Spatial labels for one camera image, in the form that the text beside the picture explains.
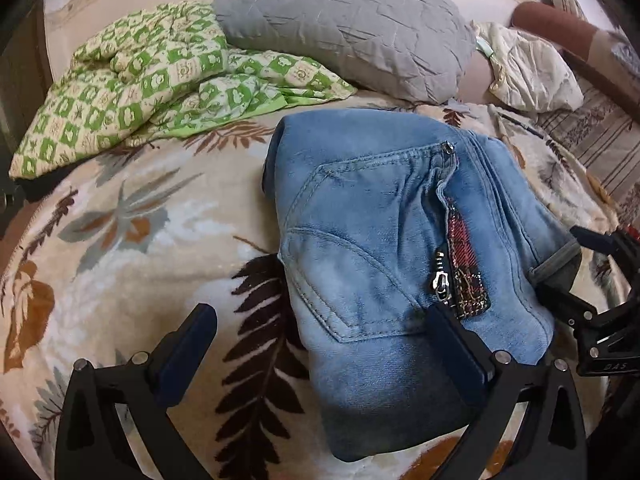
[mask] brown leaf print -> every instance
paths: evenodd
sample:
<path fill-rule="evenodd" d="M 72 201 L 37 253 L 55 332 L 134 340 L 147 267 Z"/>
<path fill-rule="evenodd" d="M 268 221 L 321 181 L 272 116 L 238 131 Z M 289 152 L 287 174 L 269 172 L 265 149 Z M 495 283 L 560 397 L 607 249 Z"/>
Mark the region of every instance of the brown leaf print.
<path fill-rule="evenodd" d="M 125 234 L 125 238 L 129 242 L 139 244 L 151 232 L 151 223 L 148 218 L 133 218 L 130 222 L 131 227 Z"/>
<path fill-rule="evenodd" d="M 554 153 L 554 155 L 558 159 L 558 162 L 560 162 L 560 164 L 567 171 L 567 173 L 573 176 L 574 170 L 571 169 L 571 166 L 569 165 L 569 161 L 566 160 L 566 157 L 562 154 L 560 144 L 558 144 L 557 142 L 555 142 L 553 139 L 549 137 L 546 140 L 546 145 L 551 149 L 551 151 Z"/>
<path fill-rule="evenodd" d="M 457 110 L 452 110 L 451 108 L 444 108 L 442 110 L 444 112 L 444 121 L 449 126 L 454 126 L 459 128 L 462 124 L 462 119 L 464 119 L 465 115 L 462 112 Z"/>
<path fill-rule="evenodd" d="M 449 436 L 435 446 L 430 447 L 418 457 L 418 460 L 411 464 L 411 467 L 400 477 L 400 480 L 429 480 L 449 456 L 449 453 L 453 451 L 459 440 L 459 437 Z"/>
<path fill-rule="evenodd" d="M 640 216 L 640 184 L 633 184 L 620 201 L 620 223 L 637 226 Z"/>
<path fill-rule="evenodd" d="M 554 192 L 556 198 L 562 202 L 568 203 L 564 193 L 562 192 L 562 166 L 559 162 L 550 162 L 538 169 L 538 177 L 540 182 Z"/>
<path fill-rule="evenodd" d="M 418 457 L 418 460 L 411 464 L 411 467 L 400 477 L 400 480 L 429 480 L 449 456 L 449 453 L 453 451 L 459 440 L 459 437 L 448 436 L 435 446 L 430 447 Z M 512 440 L 505 440 L 498 444 L 486 464 L 486 471 L 491 476 L 495 476 L 500 472 L 511 451 L 511 447 L 513 447 Z"/>
<path fill-rule="evenodd" d="M 486 463 L 486 470 L 491 473 L 491 476 L 496 476 L 507 462 L 507 457 L 513 447 L 513 440 L 504 440 L 495 449 L 494 454 Z"/>
<path fill-rule="evenodd" d="M 2 407 L 4 403 L 2 399 L 0 399 L 0 420 L 4 424 L 6 432 L 11 435 L 11 437 L 15 440 L 16 438 L 20 438 L 20 430 L 15 427 L 15 425 L 11 422 L 7 410 Z"/>
<path fill-rule="evenodd" d="M 62 197 L 58 203 L 56 204 L 56 208 L 51 215 L 51 218 L 47 222 L 47 224 L 40 230 L 40 232 L 35 236 L 35 238 L 31 241 L 29 245 L 24 250 L 22 254 L 21 261 L 25 261 L 29 256 L 31 256 L 38 247 L 40 247 L 44 240 L 51 236 L 53 232 L 53 228 L 57 226 L 60 221 L 69 213 L 69 208 L 75 203 L 74 197 L 78 194 L 77 189 L 69 190 L 64 197 Z"/>
<path fill-rule="evenodd" d="M 22 368 L 26 351 L 44 336 L 55 304 L 53 289 L 34 278 L 37 270 L 35 263 L 26 260 L 15 273 L 14 307 L 4 348 L 3 373 Z"/>
<path fill-rule="evenodd" d="M 211 153 L 216 148 L 222 150 L 228 145 L 229 140 L 231 140 L 235 148 L 238 147 L 239 142 L 242 147 L 246 149 L 254 141 L 265 144 L 267 141 L 264 137 L 268 137 L 272 133 L 272 128 L 260 126 L 260 124 L 253 121 L 238 121 L 237 123 L 221 126 L 204 134 L 189 137 L 184 141 L 184 145 L 190 148 L 194 144 L 197 144 L 198 147 L 194 155 L 199 154 L 203 150 L 207 150 L 207 153 Z"/>
<path fill-rule="evenodd" d="M 108 152 L 97 156 L 95 160 L 102 168 L 102 172 L 95 180 L 96 187 L 103 186 L 130 163 L 140 158 L 146 152 L 147 146 L 152 150 L 157 148 L 151 142 L 139 146 L 125 146 L 124 143 L 120 143 Z"/>
<path fill-rule="evenodd" d="M 524 170 L 527 167 L 527 163 L 522 156 L 522 152 L 517 148 L 517 146 L 514 146 L 513 144 L 511 145 L 511 148 L 513 149 L 513 155 L 515 155 L 520 169 Z"/>
<path fill-rule="evenodd" d="M 243 280 L 232 294 L 246 294 L 236 312 L 248 315 L 238 330 L 242 339 L 223 361 L 244 361 L 222 380 L 231 389 L 216 412 L 231 415 L 216 435 L 218 442 L 229 439 L 216 460 L 223 463 L 220 478 L 268 480 L 267 462 L 280 463 L 268 434 L 290 438 L 278 410 L 304 413 L 290 382 L 308 380 L 309 374 L 295 354 L 304 347 L 289 303 L 284 269 L 276 254 L 254 258 L 234 278 Z"/>
<path fill-rule="evenodd" d="M 602 200 L 605 204 L 611 206 L 613 209 L 618 209 L 618 205 L 616 204 L 616 201 L 612 199 L 609 193 L 607 193 L 607 190 L 604 189 L 600 181 L 596 177 L 594 177 L 588 170 L 586 174 L 587 174 L 587 180 L 589 181 L 591 189 L 593 189 L 593 192 L 596 194 L 596 196 L 600 200 Z"/>
<path fill-rule="evenodd" d="M 126 181 L 123 181 L 118 192 L 118 203 L 113 209 L 87 211 L 69 222 L 58 238 L 71 244 L 93 241 L 80 258 L 76 273 L 93 269 L 111 250 L 134 249 L 146 253 L 154 236 L 169 221 L 164 207 L 166 202 L 201 175 L 191 175 L 164 188 L 179 171 L 178 168 L 163 173 L 128 196 L 124 195 Z"/>
<path fill-rule="evenodd" d="M 616 308 L 620 303 L 618 290 L 611 276 L 611 262 L 606 254 L 593 253 L 589 263 L 589 270 L 593 281 L 604 292 L 609 308 Z"/>

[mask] green and white fabric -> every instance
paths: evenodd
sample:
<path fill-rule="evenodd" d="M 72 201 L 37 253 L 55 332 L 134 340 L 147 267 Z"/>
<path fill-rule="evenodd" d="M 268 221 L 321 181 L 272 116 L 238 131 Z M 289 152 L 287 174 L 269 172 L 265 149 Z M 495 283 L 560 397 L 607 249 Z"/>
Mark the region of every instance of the green and white fabric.
<path fill-rule="evenodd" d="M 207 4 L 164 4 L 112 23 L 76 50 L 23 137 L 10 176 L 35 178 L 123 140 L 136 146 L 187 137 L 354 92 L 308 57 L 230 47 Z"/>

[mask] metal zipper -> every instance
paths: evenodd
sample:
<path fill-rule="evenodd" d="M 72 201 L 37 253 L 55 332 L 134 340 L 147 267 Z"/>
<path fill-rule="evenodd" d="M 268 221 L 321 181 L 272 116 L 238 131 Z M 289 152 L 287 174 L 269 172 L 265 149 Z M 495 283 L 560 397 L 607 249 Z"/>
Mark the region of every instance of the metal zipper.
<path fill-rule="evenodd" d="M 437 249 L 435 256 L 436 271 L 433 275 L 433 279 L 431 280 L 431 288 L 438 300 L 449 306 L 451 289 L 449 285 L 449 273 L 445 269 L 446 255 L 443 251 Z"/>

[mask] jeans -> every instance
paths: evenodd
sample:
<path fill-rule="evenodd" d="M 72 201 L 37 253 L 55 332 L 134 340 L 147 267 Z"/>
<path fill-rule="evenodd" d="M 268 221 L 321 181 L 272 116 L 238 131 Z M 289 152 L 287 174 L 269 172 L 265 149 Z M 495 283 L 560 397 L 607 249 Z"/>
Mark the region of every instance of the jeans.
<path fill-rule="evenodd" d="M 338 458 L 414 446 L 475 414 L 424 334 L 451 205 L 490 299 L 463 325 L 521 363 L 535 364 L 551 342 L 553 318 L 528 276 L 545 264 L 569 288 L 580 249 L 500 140 L 415 114 L 294 114 L 271 139 L 263 189 Z"/>

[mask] crumpled cloth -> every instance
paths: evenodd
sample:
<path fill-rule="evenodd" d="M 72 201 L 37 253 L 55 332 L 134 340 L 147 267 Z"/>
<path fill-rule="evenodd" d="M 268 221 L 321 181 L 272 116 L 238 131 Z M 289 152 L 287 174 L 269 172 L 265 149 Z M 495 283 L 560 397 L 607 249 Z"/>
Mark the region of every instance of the crumpled cloth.
<path fill-rule="evenodd" d="M 232 47 L 207 4 L 161 4 L 111 23 L 78 47 L 36 112 L 9 175 L 33 179 L 121 142 L 189 137 L 354 92 L 309 57 Z"/>
<path fill-rule="evenodd" d="M 573 72 L 549 42 L 498 23 L 475 23 L 474 28 L 492 48 L 495 81 L 489 91 L 500 101 L 537 113 L 582 105 Z"/>

